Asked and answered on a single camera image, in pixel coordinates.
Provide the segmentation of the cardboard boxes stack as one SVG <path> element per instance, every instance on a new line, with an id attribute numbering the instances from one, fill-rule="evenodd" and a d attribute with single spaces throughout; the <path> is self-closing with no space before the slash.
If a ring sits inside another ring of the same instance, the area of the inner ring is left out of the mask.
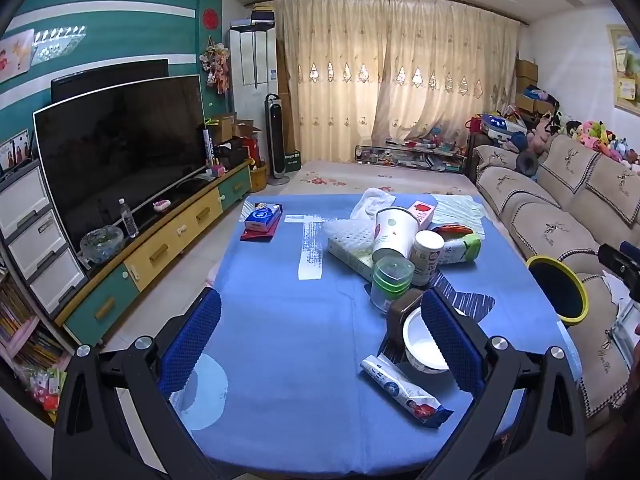
<path id="1" fill-rule="evenodd" d="M 559 102 L 547 90 L 538 86 L 538 66 L 526 60 L 515 63 L 515 104 L 529 115 L 544 115 L 558 110 Z"/>

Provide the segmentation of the framed landscape painting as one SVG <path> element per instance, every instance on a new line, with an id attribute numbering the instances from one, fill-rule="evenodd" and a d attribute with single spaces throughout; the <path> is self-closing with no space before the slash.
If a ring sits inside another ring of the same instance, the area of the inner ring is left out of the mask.
<path id="1" fill-rule="evenodd" d="M 639 45 L 631 31 L 623 25 L 608 25 L 612 63 L 614 105 L 639 115 Z"/>

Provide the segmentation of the white bowl brown sleeve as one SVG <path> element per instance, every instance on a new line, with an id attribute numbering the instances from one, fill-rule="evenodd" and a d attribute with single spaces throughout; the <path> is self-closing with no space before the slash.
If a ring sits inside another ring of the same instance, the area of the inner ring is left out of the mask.
<path id="1" fill-rule="evenodd" d="M 390 305 L 380 352 L 394 364 L 407 361 L 418 372 L 444 374 L 449 366 L 423 321 L 422 296 L 422 290 L 410 288 Z"/>

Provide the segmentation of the glass ashtray bowl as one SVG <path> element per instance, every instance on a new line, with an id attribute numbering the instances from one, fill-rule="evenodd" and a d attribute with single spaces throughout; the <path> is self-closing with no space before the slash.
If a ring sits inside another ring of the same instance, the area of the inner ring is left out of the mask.
<path id="1" fill-rule="evenodd" d="M 87 233 L 80 241 L 82 255 L 92 263 L 110 261 L 124 247 L 124 233 L 117 226 L 104 226 Z"/>

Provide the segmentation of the white standing air conditioner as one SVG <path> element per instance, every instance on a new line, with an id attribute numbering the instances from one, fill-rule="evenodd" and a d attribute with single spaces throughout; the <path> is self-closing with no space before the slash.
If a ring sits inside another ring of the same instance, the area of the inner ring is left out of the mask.
<path id="1" fill-rule="evenodd" d="M 236 118 L 253 122 L 260 158 L 269 162 L 265 100 L 278 93 L 276 23 L 241 20 L 229 29 L 232 103 Z"/>

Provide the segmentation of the blue tablecloth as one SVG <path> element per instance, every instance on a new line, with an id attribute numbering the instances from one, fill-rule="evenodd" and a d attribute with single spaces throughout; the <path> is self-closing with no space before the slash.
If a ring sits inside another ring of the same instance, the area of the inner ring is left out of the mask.
<path id="1" fill-rule="evenodd" d="M 366 284 L 326 251 L 322 221 L 356 195 L 280 195 L 268 243 L 232 237 L 215 278 L 221 318 L 186 385 L 180 416 L 213 462 L 291 477 L 416 469 L 444 445 L 471 398 L 450 374 L 412 379 L 448 408 L 420 424 L 362 369 L 386 333 Z"/>

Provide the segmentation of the pink strawberry milk carton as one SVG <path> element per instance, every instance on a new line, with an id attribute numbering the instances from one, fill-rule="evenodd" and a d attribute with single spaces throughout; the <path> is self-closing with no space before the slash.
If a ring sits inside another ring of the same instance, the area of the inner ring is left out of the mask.
<path id="1" fill-rule="evenodd" d="M 434 205 L 416 200 L 409 208 L 408 213 L 412 214 L 419 225 L 419 230 L 426 230 L 432 222 L 436 207 Z"/>

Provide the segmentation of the black tower fan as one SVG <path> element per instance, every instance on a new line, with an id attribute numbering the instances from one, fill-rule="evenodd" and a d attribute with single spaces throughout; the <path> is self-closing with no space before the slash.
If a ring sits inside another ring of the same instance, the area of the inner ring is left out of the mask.
<path id="1" fill-rule="evenodd" d="M 285 145 L 283 135 L 282 104 L 273 93 L 265 97 L 266 135 L 269 151 L 269 178 L 271 185 L 288 183 L 286 175 Z"/>

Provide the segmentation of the red flat packet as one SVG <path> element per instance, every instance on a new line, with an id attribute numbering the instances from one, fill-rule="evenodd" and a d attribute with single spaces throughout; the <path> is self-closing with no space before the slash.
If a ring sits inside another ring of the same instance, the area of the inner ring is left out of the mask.
<path id="1" fill-rule="evenodd" d="M 255 231 L 245 229 L 240 237 L 240 240 L 249 240 L 250 242 L 268 243 L 276 234 L 280 219 L 274 220 L 267 231 Z"/>

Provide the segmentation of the blue tissue pack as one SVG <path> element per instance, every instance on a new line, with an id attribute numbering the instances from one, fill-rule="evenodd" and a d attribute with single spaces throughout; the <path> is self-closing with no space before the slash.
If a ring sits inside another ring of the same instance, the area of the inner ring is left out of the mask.
<path id="1" fill-rule="evenodd" d="M 265 233 L 279 220 L 282 214 L 282 206 L 279 204 L 258 203 L 252 212 L 245 218 L 245 229 Z"/>

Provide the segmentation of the black flat television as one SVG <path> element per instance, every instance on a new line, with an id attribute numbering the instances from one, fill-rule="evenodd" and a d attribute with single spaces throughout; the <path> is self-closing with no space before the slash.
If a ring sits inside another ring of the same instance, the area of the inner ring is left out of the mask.
<path id="1" fill-rule="evenodd" d="M 73 247 L 205 165 L 198 76 L 119 84 L 34 114 L 54 206 Z"/>

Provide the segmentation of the cream patterned curtains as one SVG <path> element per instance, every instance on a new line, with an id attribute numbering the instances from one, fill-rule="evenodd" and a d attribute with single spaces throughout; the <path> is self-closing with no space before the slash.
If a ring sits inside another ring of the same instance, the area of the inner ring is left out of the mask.
<path id="1" fill-rule="evenodd" d="M 436 138 L 510 102 L 522 25 L 451 0 L 274 0 L 303 160 Z"/>

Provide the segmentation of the yellow rimmed black trash bin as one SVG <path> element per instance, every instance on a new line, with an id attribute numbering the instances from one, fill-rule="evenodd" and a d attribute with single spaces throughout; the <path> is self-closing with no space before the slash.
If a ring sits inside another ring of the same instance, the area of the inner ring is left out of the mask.
<path id="1" fill-rule="evenodd" d="M 526 266 L 565 326 L 575 326 L 587 317 L 585 285 L 571 268 L 548 256 L 530 257 Z"/>

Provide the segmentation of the white towel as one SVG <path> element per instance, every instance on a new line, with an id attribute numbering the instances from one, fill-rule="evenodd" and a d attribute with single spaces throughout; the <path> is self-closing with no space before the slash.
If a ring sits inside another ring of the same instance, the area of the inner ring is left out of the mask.
<path id="1" fill-rule="evenodd" d="M 378 212 L 393 206 L 396 196 L 380 188 L 368 188 L 349 215 L 352 220 L 374 221 Z"/>

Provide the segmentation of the green lidded plastic jar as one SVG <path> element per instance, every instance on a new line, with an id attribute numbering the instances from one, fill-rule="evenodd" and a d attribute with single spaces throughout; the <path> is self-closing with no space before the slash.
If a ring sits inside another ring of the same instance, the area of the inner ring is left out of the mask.
<path id="1" fill-rule="evenodd" d="M 406 258 L 386 256 L 373 267 L 370 301 L 386 313 L 390 306 L 410 288 L 414 265 Z"/>

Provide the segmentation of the low shelf of books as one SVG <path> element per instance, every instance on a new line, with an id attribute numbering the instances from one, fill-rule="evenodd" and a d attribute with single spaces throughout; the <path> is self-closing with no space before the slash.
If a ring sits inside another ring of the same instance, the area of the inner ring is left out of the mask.
<path id="1" fill-rule="evenodd" d="M 354 149 L 354 161 L 366 165 L 462 174 L 466 156 L 464 148 L 433 139 L 387 139 L 383 145 L 358 144 Z"/>

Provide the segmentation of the white plastic tray box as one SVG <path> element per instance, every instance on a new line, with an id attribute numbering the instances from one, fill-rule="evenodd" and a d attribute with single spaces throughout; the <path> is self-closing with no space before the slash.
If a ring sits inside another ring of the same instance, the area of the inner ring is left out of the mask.
<path id="1" fill-rule="evenodd" d="M 328 252 L 366 281 L 373 274 L 374 222 L 364 219 L 337 219 L 323 223 Z"/>

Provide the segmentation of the green white milk carton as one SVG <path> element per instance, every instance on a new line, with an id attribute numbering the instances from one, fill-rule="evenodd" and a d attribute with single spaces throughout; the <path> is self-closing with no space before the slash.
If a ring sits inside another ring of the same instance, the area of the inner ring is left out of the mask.
<path id="1" fill-rule="evenodd" d="M 438 257 L 441 266 L 473 262 L 480 254 L 483 239 L 467 226 L 444 224 L 436 226 L 433 231 L 445 242 Z"/>

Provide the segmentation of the yellow green tv cabinet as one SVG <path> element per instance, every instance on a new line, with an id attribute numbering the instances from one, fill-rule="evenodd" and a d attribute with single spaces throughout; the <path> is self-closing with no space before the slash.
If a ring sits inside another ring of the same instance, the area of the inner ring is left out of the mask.
<path id="1" fill-rule="evenodd" d="M 99 344 L 158 282 L 163 272 L 250 192 L 250 164 L 241 165 L 164 214 L 129 242 L 56 315 L 78 344 Z"/>

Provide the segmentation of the white paper cup pink leaf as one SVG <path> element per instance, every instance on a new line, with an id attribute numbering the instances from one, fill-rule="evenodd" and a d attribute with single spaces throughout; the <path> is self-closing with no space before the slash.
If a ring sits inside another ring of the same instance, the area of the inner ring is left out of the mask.
<path id="1" fill-rule="evenodd" d="M 372 260 L 378 262 L 387 256 L 408 259 L 419 226 L 416 217 L 405 208 L 380 210 L 375 218 Z"/>

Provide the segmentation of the floral floor mat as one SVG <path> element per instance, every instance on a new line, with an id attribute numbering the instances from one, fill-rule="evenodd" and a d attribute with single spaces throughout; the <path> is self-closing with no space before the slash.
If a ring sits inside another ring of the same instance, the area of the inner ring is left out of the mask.
<path id="1" fill-rule="evenodd" d="M 462 174 L 432 170 L 361 165 L 356 162 L 306 162 L 283 195 L 362 194 L 379 188 L 390 194 L 478 195 L 475 185 Z"/>

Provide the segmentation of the pile of plush toys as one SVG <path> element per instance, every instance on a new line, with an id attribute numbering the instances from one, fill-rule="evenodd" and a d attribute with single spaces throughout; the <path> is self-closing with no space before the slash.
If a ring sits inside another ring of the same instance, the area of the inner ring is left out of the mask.
<path id="1" fill-rule="evenodd" d="M 515 101 L 493 113 L 473 116 L 469 130 L 464 173 L 475 179 L 486 167 L 514 169 L 526 176 L 536 174 L 548 156 L 552 142 L 560 136 L 585 148 L 639 170 L 639 153 L 603 122 L 580 122 L 564 114 L 560 102 L 530 84 L 515 95 Z"/>

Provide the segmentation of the clear water bottle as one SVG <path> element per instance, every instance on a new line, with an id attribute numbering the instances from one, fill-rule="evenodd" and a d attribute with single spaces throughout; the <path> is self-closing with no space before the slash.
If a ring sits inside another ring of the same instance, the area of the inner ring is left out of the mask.
<path id="1" fill-rule="evenodd" d="M 126 200 L 122 197 L 118 200 L 120 207 L 120 215 L 122 216 L 122 223 L 125 226 L 127 234 L 130 238 L 136 238 L 139 235 L 139 229 L 137 223 L 134 221 L 131 209 L 126 203 Z"/>

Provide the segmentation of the beige sofa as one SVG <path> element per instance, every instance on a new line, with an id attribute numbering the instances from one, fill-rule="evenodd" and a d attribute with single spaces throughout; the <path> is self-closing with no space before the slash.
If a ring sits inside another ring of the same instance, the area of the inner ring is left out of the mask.
<path id="1" fill-rule="evenodd" d="M 639 177 L 624 165 L 556 136 L 536 174 L 516 170 L 515 154 L 490 145 L 473 152 L 475 185 L 525 258 L 555 258 L 585 285 L 586 318 L 568 331 L 582 360 L 587 429 L 606 425 L 627 394 L 628 367 L 612 328 L 620 308 L 598 260 L 603 244 L 639 241 Z"/>

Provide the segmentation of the blue white snack wrapper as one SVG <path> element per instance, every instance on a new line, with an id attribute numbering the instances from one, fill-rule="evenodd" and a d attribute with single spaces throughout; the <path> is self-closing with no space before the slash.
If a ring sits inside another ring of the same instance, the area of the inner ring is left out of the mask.
<path id="1" fill-rule="evenodd" d="M 412 382 L 386 356 L 367 356 L 360 362 L 360 367 L 423 426 L 437 429 L 454 414 L 431 393 Z"/>

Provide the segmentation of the white yogurt cup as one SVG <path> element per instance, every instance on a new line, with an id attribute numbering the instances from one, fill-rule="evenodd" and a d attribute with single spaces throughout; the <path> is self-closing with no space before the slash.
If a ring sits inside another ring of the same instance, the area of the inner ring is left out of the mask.
<path id="1" fill-rule="evenodd" d="M 444 239 L 436 232 L 423 230 L 416 233 L 409 257 L 414 265 L 413 286 L 425 286 L 431 281 L 444 246 Z"/>

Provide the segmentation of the white plastic drawer unit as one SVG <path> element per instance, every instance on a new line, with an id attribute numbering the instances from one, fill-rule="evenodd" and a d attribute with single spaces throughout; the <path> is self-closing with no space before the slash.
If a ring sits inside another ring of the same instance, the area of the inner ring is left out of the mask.
<path id="1" fill-rule="evenodd" d="M 1 238 L 18 275 L 50 318 L 86 284 L 36 160 L 1 181 Z"/>

